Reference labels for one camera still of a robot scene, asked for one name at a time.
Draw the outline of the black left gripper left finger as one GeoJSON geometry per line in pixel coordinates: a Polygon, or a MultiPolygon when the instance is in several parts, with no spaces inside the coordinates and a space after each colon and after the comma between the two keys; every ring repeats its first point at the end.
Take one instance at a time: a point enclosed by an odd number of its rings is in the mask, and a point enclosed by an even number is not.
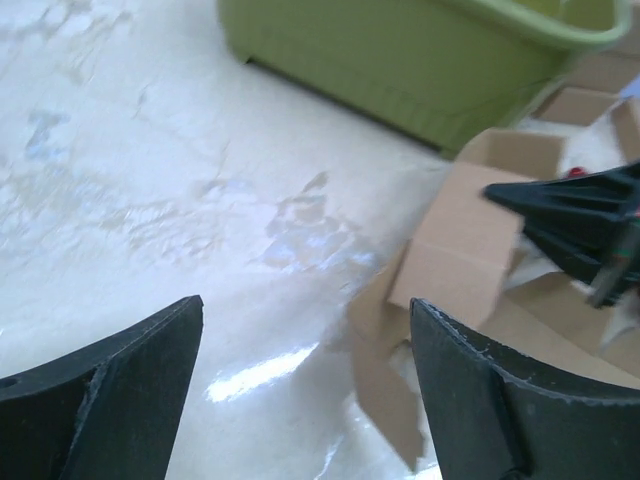
{"type": "Polygon", "coordinates": [[[203,330],[185,297],[1,381],[4,479],[163,480],[203,330]]]}

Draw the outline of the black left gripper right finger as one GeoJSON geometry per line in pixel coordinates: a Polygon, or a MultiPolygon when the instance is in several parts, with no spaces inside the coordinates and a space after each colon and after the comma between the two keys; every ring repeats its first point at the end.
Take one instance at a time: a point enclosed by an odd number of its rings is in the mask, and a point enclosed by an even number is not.
{"type": "Polygon", "coordinates": [[[538,361],[424,299],[410,327],[443,478],[638,478],[638,390],[538,361]]]}

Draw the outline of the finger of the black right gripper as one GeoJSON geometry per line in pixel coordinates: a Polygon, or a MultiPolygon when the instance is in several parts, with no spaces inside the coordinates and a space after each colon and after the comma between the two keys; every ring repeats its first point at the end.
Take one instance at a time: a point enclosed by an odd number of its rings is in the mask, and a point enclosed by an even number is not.
{"type": "Polygon", "coordinates": [[[588,248],[524,217],[523,233],[563,273],[590,287],[593,308],[615,306],[629,290],[639,288],[639,216],[628,215],[605,238],[588,248]]]}
{"type": "Polygon", "coordinates": [[[606,235],[639,206],[639,163],[551,181],[494,183],[483,196],[545,229],[606,235]]]}

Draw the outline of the brown cardboard box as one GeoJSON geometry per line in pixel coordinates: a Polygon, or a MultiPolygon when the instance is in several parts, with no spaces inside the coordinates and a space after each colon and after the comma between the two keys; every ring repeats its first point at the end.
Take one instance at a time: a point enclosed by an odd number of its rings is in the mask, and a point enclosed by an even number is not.
{"type": "MultiPolygon", "coordinates": [[[[349,305],[357,401],[412,471],[427,458],[438,463],[413,354],[414,298],[538,361],[639,392],[639,288],[591,307],[590,287],[525,236],[523,217],[483,196],[494,183],[565,178],[564,155],[555,135],[476,136],[408,241],[349,305]]],[[[614,234],[551,231],[588,248],[614,234]]]]}

